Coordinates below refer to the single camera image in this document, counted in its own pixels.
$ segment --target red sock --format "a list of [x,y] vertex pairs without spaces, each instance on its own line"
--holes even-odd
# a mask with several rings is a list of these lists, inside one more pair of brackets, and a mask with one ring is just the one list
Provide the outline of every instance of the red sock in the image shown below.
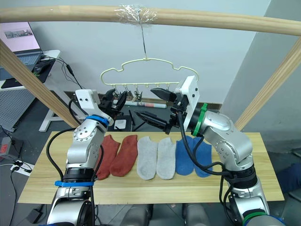
[[[103,139],[102,146],[103,146],[103,162],[96,173],[97,178],[99,180],[103,180],[110,175],[110,165],[114,160],[114,158],[116,157],[120,143],[113,140],[111,135],[107,135]],[[100,160],[100,156],[101,156],[101,149],[99,150],[97,164]]]
[[117,177],[125,176],[131,171],[137,155],[137,135],[127,136],[123,139],[120,151],[111,164],[111,174]]

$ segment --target computer mouse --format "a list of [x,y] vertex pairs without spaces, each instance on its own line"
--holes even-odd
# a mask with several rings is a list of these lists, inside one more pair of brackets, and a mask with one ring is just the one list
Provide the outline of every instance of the computer mouse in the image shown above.
[[37,73],[37,74],[41,74],[43,71],[45,71],[45,69],[50,65],[49,62],[41,62],[35,65],[35,67],[33,68],[33,72]]

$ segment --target red label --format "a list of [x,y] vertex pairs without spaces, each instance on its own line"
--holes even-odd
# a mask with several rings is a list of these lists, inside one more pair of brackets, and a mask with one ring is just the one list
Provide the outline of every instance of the red label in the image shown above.
[[0,153],[5,153],[7,149],[8,149],[8,145],[2,145],[0,149]]

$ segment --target sock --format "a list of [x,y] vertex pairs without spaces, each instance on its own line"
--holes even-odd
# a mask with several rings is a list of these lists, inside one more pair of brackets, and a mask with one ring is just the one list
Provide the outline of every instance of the sock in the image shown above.
[[160,140],[158,144],[157,174],[163,180],[170,180],[175,172],[175,147],[170,137]]
[[[186,136],[190,149],[193,148],[193,139]],[[175,149],[175,171],[177,174],[186,176],[193,172],[193,162],[187,154],[186,148],[182,140],[177,141]]]
[[137,173],[143,180],[153,179],[156,174],[158,144],[147,136],[139,139],[137,146]]
[[116,177],[123,177],[131,171],[138,155],[137,135],[130,135],[123,139],[120,151],[110,166],[110,173]]
[[[103,162],[97,171],[96,175],[99,180],[103,180],[110,175],[110,165],[116,157],[120,143],[115,141],[111,135],[105,136],[102,142],[103,146]],[[101,149],[99,150],[99,156],[97,164],[99,163],[101,156]]]
[[[198,141],[201,138],[199,137],[195,137],[193,139],[193,143],[194,146],[193,148],[197,145]],[[196,159],[197,161],[201,164],[201,165],[209,165],[212,163],[212,157],[211,157],[211,145],[206,144],[204,141],[201,143],[201,145],[198,147],[197,152],[196,152]],[[205,178],[210,176],[210,174],[204,172],[203,170],[201,170],[199,167],[197,167],[196,165],[194,165],[194,168],[196,170],[196,174],[201,177],[201,178]]]

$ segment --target wooden pole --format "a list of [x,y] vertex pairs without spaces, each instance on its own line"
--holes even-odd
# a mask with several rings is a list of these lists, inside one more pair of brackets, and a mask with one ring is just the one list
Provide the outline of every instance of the wooden pole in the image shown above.
[[275,70],[270,79],[264,84],[256,97],[244,110],[235,126],[242,130],[244,126],[256,115],[256,113],[265,105],[270,97],[285,82],[285,80],[295,71],[301,63],[301,37],[296,41],[290,52],[286,55],[281,65]]
[[[43,6],[0,9],[0,21],[99,21],[120,22],[120,6]],[[151,24],[211,27],[301,36],[301,21],[181,9],[144,8],[155,15]]]
[[68,125],[71,127],[79,125],[70,115],[68,108],[27,69],[2,40],[0,40],[0,65]]

